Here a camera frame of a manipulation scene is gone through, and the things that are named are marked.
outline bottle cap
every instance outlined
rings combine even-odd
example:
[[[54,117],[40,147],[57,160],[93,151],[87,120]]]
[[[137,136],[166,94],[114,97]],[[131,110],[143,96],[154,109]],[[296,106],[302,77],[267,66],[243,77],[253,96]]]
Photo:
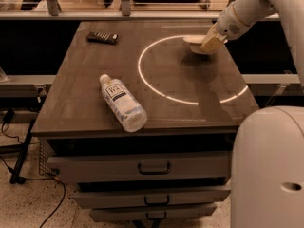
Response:
[[[101,84],[104,84],[108,81],[110,81],[111,78],[107,75],[107,74],[103,74],[100,78],[99,81],[101,82]]]

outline gray drawer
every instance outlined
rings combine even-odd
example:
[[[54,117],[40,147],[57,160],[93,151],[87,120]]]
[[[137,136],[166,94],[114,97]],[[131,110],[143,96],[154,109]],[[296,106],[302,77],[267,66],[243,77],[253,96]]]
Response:
[[[230,175],[229,151],[50,157],[65,183],[216,178]]]
[[[211,216],[216,208],[217,206],[214,203],[207,203],[146,208],[93,209],[89,214],[95,222],[144,219],[190,219]]]
[[[73,198],[84,209],[147,207],[224,201],[230,190],[230,186],[208,186],[122,192],[78,192]]]

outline floor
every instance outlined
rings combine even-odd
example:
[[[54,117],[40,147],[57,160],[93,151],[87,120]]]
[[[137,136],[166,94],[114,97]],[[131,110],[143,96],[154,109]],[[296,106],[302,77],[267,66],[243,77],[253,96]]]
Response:
[[[19,136],[20,142],[25,139],[29,128],[26,117],[21,123],[12,121],[5,134]],[[37,138],[32,138],[20,176],[26,178],[24,184],[10,184],[11,173],[0,160],[0,228],[135,228],[132,221],[128,222],[99,222],[91,220],[88,210],[80,209],[71,198],[75,192],[73,186],[64,186],[56,180],[46,180],[48,177],[39,170],[41,146]],[[1,146],[18,144],[17,138],[9,138],[0,133]],[[14,168],[18,154],[3,154],[1,157],[8,166]],[[224,202],[217,203],[217,210],[210,217],[195,219],[165,219],[160,228],[229,228],[230,227],[230,197]],[[144,227],[151,227],[152,222],[142,220]]]

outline brown tabletop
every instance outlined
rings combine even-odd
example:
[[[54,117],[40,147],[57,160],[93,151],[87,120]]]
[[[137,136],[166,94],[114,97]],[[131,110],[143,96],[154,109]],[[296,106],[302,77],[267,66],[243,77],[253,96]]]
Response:
[[[34,136],[122,136],[237,131],[258,110],[226,47],[194,54],[185,35],[204,20],[82,22],[33,127]],[[90,31],[119,35],[116,45],[91,43]],[[118,78],[142,104],[148,122],[123,131],[101,95],[102,74]]]

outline black handle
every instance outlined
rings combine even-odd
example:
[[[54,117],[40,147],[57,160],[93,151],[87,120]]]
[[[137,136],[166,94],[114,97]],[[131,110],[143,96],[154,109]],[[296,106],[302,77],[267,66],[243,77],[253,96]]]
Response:
[[[142,171],[142,165],[138,164],[137,166],[139,173],[142,175],[165,175],[171,171],[170,163],[167,164],[167,169],[165,171]]]
[[[163,212],[163,217],[160,217],[160,218],[150,218],[149,213],[146,213],[145,216],[146,216],[146,219],[149,219],[149,220],[160,220],[160,219],[166,219],[167,218],[167,213]]]
[[[144,197],[144,203],[147,206],[160,206],[160,205],[167,205],[170,202],[170,197],[167,195],[167,201],[165,202],[148,202],[147,197]]]

